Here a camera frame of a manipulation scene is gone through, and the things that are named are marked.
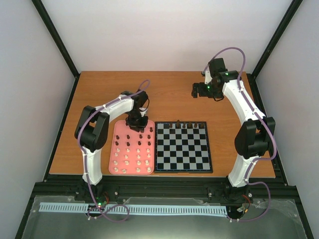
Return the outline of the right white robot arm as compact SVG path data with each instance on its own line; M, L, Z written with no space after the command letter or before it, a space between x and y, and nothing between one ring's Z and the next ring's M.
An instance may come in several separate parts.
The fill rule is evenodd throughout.
M248 192L249 177L257 162L275 146L273 134L276 123L258 109L239 72L229 71L223 58L211 59L202 76L205 77L204 82L192 86L192 97L208 97L216 102L227 98L241 123L234 140L237 158L223 189L225 200L236 202Z

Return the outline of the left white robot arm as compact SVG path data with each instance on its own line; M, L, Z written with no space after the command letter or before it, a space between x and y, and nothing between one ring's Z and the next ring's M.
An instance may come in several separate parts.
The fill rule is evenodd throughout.
M135 93L124 91L114 100L98 107L84 107L74 136L83 157L83 180L89 184L86 194L92 200L103 197L104 188L98 183L102 179L101 150L108 138L109 123L127 114L126 126L136 132L144 132L148 116L143 105L149 100L147 93L139 90Z

